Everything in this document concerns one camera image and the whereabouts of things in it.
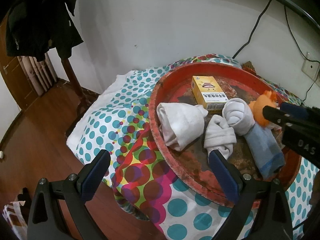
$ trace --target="orange toy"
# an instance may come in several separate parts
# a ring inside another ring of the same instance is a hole
[[[269,121],[263,117],[262,109],[265,106],[276,107],[277,95],[274,91],[265,91],[256,101],[251,101],[249,107],[253,113],[253,118],[261,126],[266,127]]]

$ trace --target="red tray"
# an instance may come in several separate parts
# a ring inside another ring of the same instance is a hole
[[[272,89],[259,78],[242,69],[220,63],[199,62],[180,66],[174,71],[168,72],[157,82],[151,94],[150,128],[168,165],[184,183],[197,193],[217,204],[232,207],[233,203],[226,199],[208,166],[207,151],[203,148],[204,135],[192,142],[184,151],[177,152],[165,145],[159,131],[160,122],[156,114],[156,107],[159,103],[180,102],[196,105],[195,97],[191,91],[191,78],[195,75],[213,76],[221,86],[225,86],[224,89],[228,90],[226,94],[229,99],[239,97],[246,103],[256,100],[265,90]],[[279,103],[284,101],[284,98],[279,94],[278,101]],[[205,118],[205,128],[211,116],[208,115]],[[284,147],[283,153],[286,165],[276,177],[280,179],[284,189],[287,190],[299,172],[301,156],[287,147]],[[243,137],[237,137],[237,144],[228,161],[233,163],[242,174],[250,173],[257,177],[255,175],[257,168]],[[258,208],[259,204],[259,201],[255,201],[252,208]]]

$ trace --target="folded white cloth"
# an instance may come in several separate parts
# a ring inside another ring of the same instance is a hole
[[[204,117],[208,111],[202,105],[160,103],[157,114],[165,145],[176,151],[182,151],[203,134]]]
[[[208,154],[213,150],[219,150],[227,160],[233,151],[233,143],[236,143],[236,135],[232,127],[229,127],[226,119],[214,115],[205,131],[204,148]]]
[[[251,109],[241,98],[232,98],[226,102],[222,116],[237,135],[245,135],[254,126]]]

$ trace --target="tablecloth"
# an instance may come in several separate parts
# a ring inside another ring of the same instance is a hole
[[[155,83],[177,66],[213,61],[240,67],[230,57],[207,54],[164,67],[131,71],[116,91],[101,95],[77,124],[67,144],[84,164],[100,149],[111,154],[111,167],[103,181],[113,187],[116,200],[139,219],[150,219],[168,239],[211,239],[230,212],[185,185],[167,166],[154,143],[148,142],[148,103]],[[284,88],[262,79],[289,102],[302,101]],[[310,210],[309,200],[317,168],[303,159],[295,181],[286,191],[292,224]],[[252,210],[239,239],[249,233],[257,210]],[[294,232],[294,238],[302,227]]]

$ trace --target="gray-blue sock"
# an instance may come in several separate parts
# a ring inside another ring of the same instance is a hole
[[[285,165],[283,153],[270,129],[255,123],[244,138],[263,179],[270,178]]]

